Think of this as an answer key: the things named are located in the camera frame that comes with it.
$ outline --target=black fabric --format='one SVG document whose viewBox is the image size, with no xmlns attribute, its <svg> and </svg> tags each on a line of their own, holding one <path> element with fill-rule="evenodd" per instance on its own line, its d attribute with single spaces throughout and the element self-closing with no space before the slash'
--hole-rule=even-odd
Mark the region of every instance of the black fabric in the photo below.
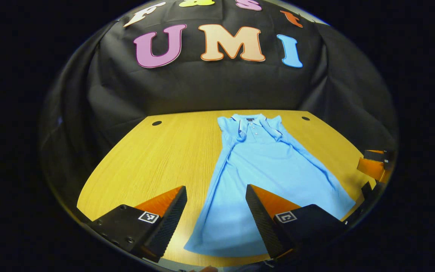
<svg viewBox="0 0 435 272">
<path fill-rule="evenodd" d="M 237 7 L 234 0 L 186 8 L 171 0 L 123 27 L 135 12 L 159 2 L 135 8 L 95 33 L 74 53 L 50 91 L 42 118 L 42 162 L 69 208 L 76 210 L 78 195 L 98 162 L 149 115 L 305 110 L 362 152 L 396 148 L 397 123 L 384 81 L 365 55 L 331 26 L 296 14 L 303 25 L 299 28 L 280 12 L 288 10 L 264 1 L 263 10 L 255 12 Z M 176 24 L 187 25 L 179 57 L 163 67 L 141 67 L 133 40 L 155 31 L 153 54 L 164 54 L 168 36 L 162 31 Z M 266 60 L 227 55 L 216 62 L 201 60 L 205 36 L 198 26 L 203 24 L 220 24 L 232 35 L 242 26 L 260 29 Z M 297 40 L 302 68 L 283 64 L 278 34 Z"/>
</svg>

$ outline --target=light blue polo shirt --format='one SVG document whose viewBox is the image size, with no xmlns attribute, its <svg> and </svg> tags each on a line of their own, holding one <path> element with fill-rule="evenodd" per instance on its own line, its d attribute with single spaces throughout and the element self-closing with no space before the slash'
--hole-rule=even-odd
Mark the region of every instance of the light blue polo shirt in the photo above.
<svg viewBox="0 0 435 272">
<path fill-rule="evenodd" d="M 336 177 L 286 131 L 280 116 L 235 114 L 217 122 L 222 152 L 184 249 L 218 257 L 267 253 L 245 199 L 248 184 L 302 207 L 316 204 L 339 220 L 355 205 Z"/>
</svg>

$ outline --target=wood grain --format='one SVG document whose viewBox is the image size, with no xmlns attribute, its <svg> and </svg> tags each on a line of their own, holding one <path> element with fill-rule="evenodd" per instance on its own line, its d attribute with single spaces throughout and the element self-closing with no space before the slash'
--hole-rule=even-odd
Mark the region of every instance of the wood grain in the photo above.
<svg viewBox="0 0 435 272">
<path fill-rule="evenodd" d="M 176 113 L 149 116 L 132 129 L 88 178 L 80 193 L 77 208 L 90 220 L 95 220 L 117 205 L 134 207 L 185 185 L 188 202 L 163 258 L 215 267 L 244 265 L 268 259 L 268 255 L 218 258 L 183 249 L 204 205 L 221 153 L 221 131 L 217 118 L 231 117 L 235 113 L 262 113 L 269 119 L 280 115 L 288 132 L 337 177 L 352 199 L 358 200 L 348 215 L 363 202 L 361 187 L 367 181 L 372 187 L 375 186 L 372 178 L 356 169 L 363 155 L 340 133 L 308 112 L 222 110 Z M 152 126 L 156 121 L 162 121 L 162 124 Z"/>
</svg>

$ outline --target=table surface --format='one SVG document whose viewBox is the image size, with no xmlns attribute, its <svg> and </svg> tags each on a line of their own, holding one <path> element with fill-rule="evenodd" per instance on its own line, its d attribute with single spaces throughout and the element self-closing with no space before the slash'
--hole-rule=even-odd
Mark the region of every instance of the table surface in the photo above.
<svg viewBox="0 0 435 272">
<path fill-rule="evenodd" d="M 340 181 L 357 202 L 348 217 L 364 201 L 361 187 L 375 180 L 357 170 L 362 153 L 325 122 L 306 111 L 221 110 L 146 117 L 105 156 L 83 187 L 77 208 L 96 220 L 117 205 L 136 206 L 185 185 L 186 208 L 163 258 L 175 262 L 214 267 L 244 265 L 267 260 L 269 255 L 221 258 L 183 249 L 204 205 L 214 167 L 222 149 L 217 118 L 233 114 L 278 115 L 287 131 Z"/>
</svg>

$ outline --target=pink letter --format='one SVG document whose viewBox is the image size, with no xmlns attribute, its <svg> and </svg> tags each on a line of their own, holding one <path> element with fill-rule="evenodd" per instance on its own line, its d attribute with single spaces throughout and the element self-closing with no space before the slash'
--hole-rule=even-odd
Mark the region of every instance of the pink letter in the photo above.
<svg viewBox="0 0 435 272">
<path fill-rule="evenodd" d="M 242 9 L 256 10 L 260 11 L 262 8 L 259 6 L 259 3 L 253 0 L 236 0 L 238 2 L 236 6 L 241 7 Z"/>
<path fill-rule="evenodd" d="M 164 29 L 164 33 L 169 35 L 169 49 L 167 53 L 160 56 L 152 54 L 152 38 L 157 35 L 156 32 L 150 32 L 136 38 L 133 43 L 136 46 L 137 63 L 145 68 L 155 68 L 173 62 L 181 53 L 181 34 L 186 27 L 187 25 L 175 25 Z"/>
</svg>

